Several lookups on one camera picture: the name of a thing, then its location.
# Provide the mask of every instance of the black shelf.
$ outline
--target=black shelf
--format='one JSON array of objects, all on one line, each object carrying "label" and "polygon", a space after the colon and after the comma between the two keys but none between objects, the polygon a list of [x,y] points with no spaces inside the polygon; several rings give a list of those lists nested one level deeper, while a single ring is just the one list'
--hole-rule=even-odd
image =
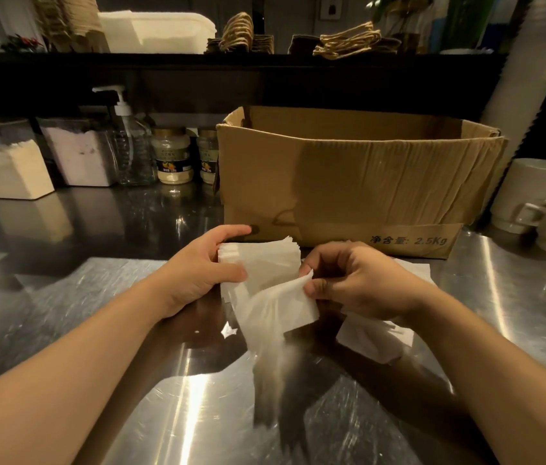
[{"label": "black shelf", "polygon": [[240,105],[324,107],[478,120],[505,56],[0,53],[0,116],[60,116],[108,104],[123,84],[136,110],[227,113]]}]

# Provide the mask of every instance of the white powder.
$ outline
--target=white powder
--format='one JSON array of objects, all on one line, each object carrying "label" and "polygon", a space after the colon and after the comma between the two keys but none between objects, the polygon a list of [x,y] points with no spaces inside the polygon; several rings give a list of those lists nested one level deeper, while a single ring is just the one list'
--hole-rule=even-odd
[{"label": "white powder", "polygon": [[43,128],[64,180],[70,186],[112,186],[116,173],[111,151],[99,132]]},{"label": "white powder", "polygon": [[0,145],[0,198],[38,199],[54,191],[34,140]]}]

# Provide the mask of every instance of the stacked mugs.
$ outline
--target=stacked mugs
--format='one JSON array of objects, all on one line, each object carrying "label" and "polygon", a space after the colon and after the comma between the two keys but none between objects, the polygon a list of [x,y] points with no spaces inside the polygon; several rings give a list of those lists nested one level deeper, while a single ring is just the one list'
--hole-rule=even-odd
[{"label": "stacked mugs", "polygon": [[490,212],[491,223],[510,233],[537,227],[536,243],[546,251],[546,160],[515,159]]}]

